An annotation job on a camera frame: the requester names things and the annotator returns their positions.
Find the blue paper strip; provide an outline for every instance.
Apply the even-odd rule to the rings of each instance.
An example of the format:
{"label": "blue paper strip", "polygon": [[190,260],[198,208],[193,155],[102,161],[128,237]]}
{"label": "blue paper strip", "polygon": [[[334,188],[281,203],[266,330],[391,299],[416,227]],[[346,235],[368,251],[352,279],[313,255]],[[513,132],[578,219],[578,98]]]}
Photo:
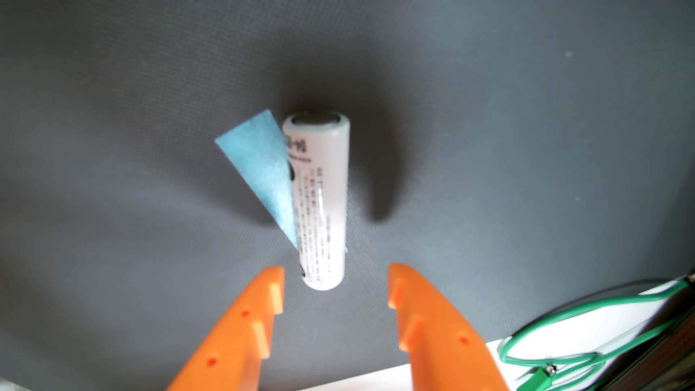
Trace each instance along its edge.
{"label": "blue paper strip", "polygon": [[217,137],[215,142],[297,248],[285,137],[270,110]]}

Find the white surface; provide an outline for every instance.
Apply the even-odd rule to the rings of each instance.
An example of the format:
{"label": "white surface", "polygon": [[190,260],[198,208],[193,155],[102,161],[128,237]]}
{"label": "white surface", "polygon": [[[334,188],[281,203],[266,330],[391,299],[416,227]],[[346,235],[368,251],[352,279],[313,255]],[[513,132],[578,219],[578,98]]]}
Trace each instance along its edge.
{"label": "white surface", "polygon": [[[660,292],[673,283],[661,285],[644,293]],[[610,351],[637,336],[645,323],[664,305],[664,301],[623,304],[601,308],[547,326],[530,334],[519,342],[509,355],[519,358],[543,358],[565,356],[589,351]],[[529,367],[519,367],[500,362],[497,347],[502,340],[487,343],[500,373],[510,390],[515,390],[525,380]],[[569,390],[582,390],[592,384],[595,377],[587,379]],[[302,391],[411,391],[410,364],[355,376],[341,381],[307,388]]]}

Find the battery top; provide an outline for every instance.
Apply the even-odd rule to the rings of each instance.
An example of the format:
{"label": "battery top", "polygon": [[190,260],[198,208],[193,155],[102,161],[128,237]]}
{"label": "battery top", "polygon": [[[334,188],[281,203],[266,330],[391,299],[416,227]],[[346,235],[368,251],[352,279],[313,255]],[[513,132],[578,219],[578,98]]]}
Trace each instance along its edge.
{"label": "battery top", "polygon": [[321,126],[335,124],[340,122],[340,120],[340,116],[336,114],[316,111],[297,114],[292,118],[292,123],[295,125]]}

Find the orange plastic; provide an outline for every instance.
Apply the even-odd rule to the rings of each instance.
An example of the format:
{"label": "orange plastic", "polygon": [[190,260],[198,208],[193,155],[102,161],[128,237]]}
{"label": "orange plastic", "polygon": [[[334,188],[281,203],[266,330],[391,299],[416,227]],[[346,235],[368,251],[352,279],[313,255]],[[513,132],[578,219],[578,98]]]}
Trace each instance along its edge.
{"label": "orange plastic", "polygon": [[222,315],[168,391],[255,391],[270,357],[272,322],[282,313],[285,271],[263,270]]}
{"label": "orange plastic", "polygon": [[410,356],[414,391],[507,391],[485,341],[410,266],[389,267],[389,307],[400,349]]}

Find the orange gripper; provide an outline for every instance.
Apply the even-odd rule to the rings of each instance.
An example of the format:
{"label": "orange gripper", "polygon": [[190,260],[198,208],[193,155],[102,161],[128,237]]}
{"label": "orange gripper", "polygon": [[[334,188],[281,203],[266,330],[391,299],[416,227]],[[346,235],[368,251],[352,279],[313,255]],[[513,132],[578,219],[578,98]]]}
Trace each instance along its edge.
{"label": "orange gripper", "polygon": [[[232,303],[167,391],[255,391],[282,313],[284,270],[263,270]],[[415,269],[389,267],[389,307],[414,391],[507,391],[485,342]]]}
{"label": "orange gripper", "polygon": [[263,270],[246,286],[167,391],[255,391],[270,357],[272,321],[282,313],[285,271]]}
{"label": "orange gripper", "polygon": [[410,356],[414,391],[507,391],[485,341],[410,266],[389,267],[389,307],[400,349]]}

